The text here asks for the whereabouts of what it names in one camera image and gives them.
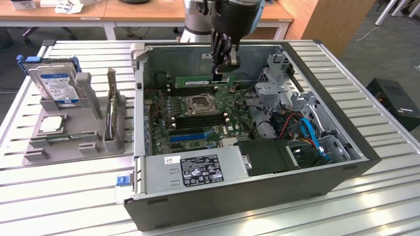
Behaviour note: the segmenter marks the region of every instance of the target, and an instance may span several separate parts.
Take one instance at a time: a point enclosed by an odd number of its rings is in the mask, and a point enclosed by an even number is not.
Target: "hard drive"
[[[59,107],[80,105],[80,98],[86,95],[75,83],[76,73],[80,72],[78,58],[28,57],[23,67],[42,91],[43,100],[55,100]]]

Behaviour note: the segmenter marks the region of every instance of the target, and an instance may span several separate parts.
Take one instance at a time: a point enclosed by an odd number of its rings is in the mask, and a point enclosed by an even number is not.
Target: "power supply label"
[[[180,160],[186,187],[224,181],[218,155]]]

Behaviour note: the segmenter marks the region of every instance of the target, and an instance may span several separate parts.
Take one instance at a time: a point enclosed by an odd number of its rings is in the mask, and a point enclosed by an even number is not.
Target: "aluminum table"
[[[140,41],[58,41],[39,56],[76,55],[92,87],[107,94],[107,69],[127,96],[126,153],[116,157],[23,167],[42,106],[27,77],[0,127],[0,234],[4,236],[420,235],[420,144],[330,53],[311,40],[290,41],[367,137],[382,162],[326,196],[151,232],[136,230],[115,203],[116,175],[132,170],[134,73],[130,45]],[[296,75],[304,89],[310,89]]]

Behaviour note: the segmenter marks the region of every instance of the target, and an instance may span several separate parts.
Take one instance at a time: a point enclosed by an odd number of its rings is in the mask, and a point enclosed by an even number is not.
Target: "motherboard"
[[[235,77],[179,77],[164,89],[147,89],[152,155],[232,146],[259,137],[248,113],[246,88]]]

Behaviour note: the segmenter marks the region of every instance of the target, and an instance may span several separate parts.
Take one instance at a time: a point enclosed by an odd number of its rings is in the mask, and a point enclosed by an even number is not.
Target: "blue pcie slot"
[[[206,133],[171,136],[170,142],[180,142],[199,139],[207,139]]]

